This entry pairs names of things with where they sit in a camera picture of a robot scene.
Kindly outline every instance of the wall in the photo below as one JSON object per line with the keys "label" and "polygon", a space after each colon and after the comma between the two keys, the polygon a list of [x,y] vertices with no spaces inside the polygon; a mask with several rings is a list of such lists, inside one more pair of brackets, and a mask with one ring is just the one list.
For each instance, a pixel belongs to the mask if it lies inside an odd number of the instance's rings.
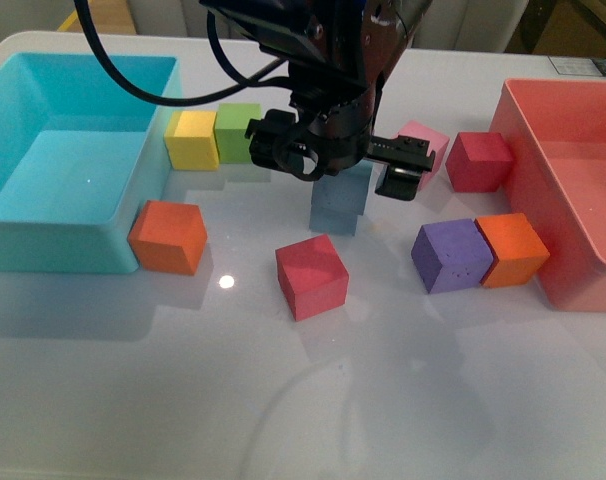
{"label": "wall", "polygon": [[[139,35],[167,37],[206,37],[207,9],[198,0],[128,0]],[[230,29],[218,22],[221,38],[230,36]]]}
{"label": "wall", "polygon": [[527,3],[527,0],[433,0],[414,46],[503,52]]}
{"label": "wall", "polygon": [[605,2],[558,0],[532,53],[606,58],[605,7]]}
{"label": "wall", "polygon": [[0,0],[0,42],[25,30],[56,30],[73,9],[71,0]]}

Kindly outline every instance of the blue cube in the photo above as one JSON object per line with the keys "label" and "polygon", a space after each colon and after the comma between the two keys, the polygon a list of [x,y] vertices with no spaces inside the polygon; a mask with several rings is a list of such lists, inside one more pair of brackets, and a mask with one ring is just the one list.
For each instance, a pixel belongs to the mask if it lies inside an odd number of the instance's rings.
{"label": "blue cube", "polygon": [[471,219],[423,225],[412,260],[428,293],[473,288],[492,266],[494,256]]}
{"label": "blue cube", "polygon": [[312,205],[336,212],[363,215],[372,174],[372,162],[361,160],[336,177],[325,175],[314,182]]}
{"label": "blue cube", "polygon": [[328,208],[312,205],[310,212],[310,230],[335,235],[356,234],[359,215],[349,212],[337,212]]}

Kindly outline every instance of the foam cube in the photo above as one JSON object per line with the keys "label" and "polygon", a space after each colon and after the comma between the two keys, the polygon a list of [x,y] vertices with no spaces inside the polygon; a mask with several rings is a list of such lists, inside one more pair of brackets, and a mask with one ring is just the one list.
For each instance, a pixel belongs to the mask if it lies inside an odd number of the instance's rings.
{"label": "foam cube", "polygon": [[297,322],[345,304],[349,275],[327,235],[277,249],[276,265]]}
{"label": "foam cube", "polygon": [[484,287],[523,285],[550,257],[523,213],[479,217],[476,224],[494,255]]}
{"label": "foam cube", "polygon": [[261,119],[258,103],[222,103],[214,124],[221,163],[251,163],[250,140],[245,130],[251,119]]}
{"label": "foam cube", "polygon": [[461,132],[445,167],[455,192],[495,192],[507,178],[514,157],[496,132]]}
{"label": "foam cube", "polygon": [[150,200],[134,223],[128,242],[146,270],[194,275],[207,230],[197,205]]}
{"label": "foam cube", "polygon": [[441,165],[443,164],[443,158],[445,157],[445,151],[450,143],[450,137],[447,135],[432,130],[419,122],[411,121],[406,123],[403,128],[399,131],[398,135],[406,137],[420,138],[421,140],[427,140],[430,142],[430,147],[427,151],[428,155],[432,152],[435,154],[434,166],[431,172],[426,172],[421,176],[418,190],[423,189],[430,180],[438,173]]}
{"label": "foam cube", "polygon": [[182,110],[172,114],[164,138],[175,170],[219,168],[215,122],[216,112]]}
{"label": "foam cube", "polygon": [[361,160],[336,176],[321,177],[312,187],[312,205],[363,215],[371,174],[372,162]]}
{"label": "foam cube", "polygon": [[338,212],[317,205],[312,205],[310,210],[310,230],[313,232],[354,236],[358,221],[356,213]]}
{"label": "foam cube", "polygon": [[494,261],[471,219],[423,225],[411,255],[428,293],[476,287]]}

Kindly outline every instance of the pink cube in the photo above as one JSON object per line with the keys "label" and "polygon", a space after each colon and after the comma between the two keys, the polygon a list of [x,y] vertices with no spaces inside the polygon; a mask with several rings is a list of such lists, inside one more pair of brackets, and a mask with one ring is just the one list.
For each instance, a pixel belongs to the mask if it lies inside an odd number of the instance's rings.
{"label": "pink cube", "polygon": [[514,157],[496,132],[461,132],[445,168],[455,192],[495,192],[505,181]]}
{"label": "pink cube", "polygon": [[327,235],[277,249],[276,265],[297,322],[345,304],[349,275]]}
{"label": "pink cube", "polygon": [[427,140],[430,142],[430,147],[427,152],[428,155],[435,152],[436,158],[434,159],[434,167],[432,168],[431,172],[424,173],[421,177],[418,188],[420,191],[430,180],[432,180],[434,175],[437,174],[439,168],[441,168],[443,158],[445,157],[445,151],[447,150],[447,145],[450,143],[450,137],[415,121],[406,123],[405,126],[399,131],[398,135]]}

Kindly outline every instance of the cube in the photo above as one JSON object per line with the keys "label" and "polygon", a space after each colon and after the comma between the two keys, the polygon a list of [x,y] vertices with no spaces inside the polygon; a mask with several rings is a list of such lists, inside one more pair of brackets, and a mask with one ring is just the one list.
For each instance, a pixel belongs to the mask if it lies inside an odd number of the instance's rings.
{"label": "cube", "polygon": [[447,135],[432,130],[425,125],[421,125],[419,122],[411,121],[406,123],[403,128],[399,131],[398,135],[406,137],[420,138],[421,140],[427,140],[430,142],[428,149],[428,155],[432,152],[435,153],[434,166],[431,172],[426,172],[421,176],[418,190],[423,189],[432,178],[438,173],[441,165],[443,164],[443,158],[445,157],[445,151],[450,143],[450,137]]}
{"label": "cube", "polygon": [[260,120],[258,103],[222,103],[216,115],[214,133],[221,163],[251,163],[250,140],[245,130],[251,119]]}
{"label": "cube", "polygon": [[490,129],[516,158],[510,207],[550,250],[537,276],[551,304],[606,312],[606,82],[507,80]]}
{"label": "cube", "polygon": [[312,205],[337,212],[363,215],[367,201],[372,162],[361,160],[337,176],[325,175],[314,182]]}
{"label": "cube", "polygon": [[495,192],[505,181],[514,157],[496,132],[461,132],[445,167],[455,192]]}
{"label": "cube", "polygon": [[312,205],[310,210],[310,230],[319,233],[354,236],[359,215],[350,212],[339,212],[329,208]]}
{"label": "cube", "polygon": [[476,224],[494,255],[484,287],[523,285],[550,257],[523,213],[479,217]]}
{"label": "cube", "polygon": [[345,304],[349,275],[327,235],[277,249],[276,265],[297,322]]}
{"label": "cube", "polygon": [[172,114],[164,138],[175,170],[219,168],[215,121],[216,112],[183,110]]}
{"label": "cube", "polygon": [[423,225],[411,255],[428,293],[476,287],[494,261],[471,219]]}
{"label": "cube", "polygon": [[150,200],[134,223],[128,242],[143,268],[194,275],[207,230],[197,205]]}
{"label": "cube", "polygon": [[[115,89],[94,55],[19,50],[0,52],[0,271],[135,271],[127,235],[167,182],[159,137],[171,111]],[[136,84],[180,94],[177,58],[114,63]]]}

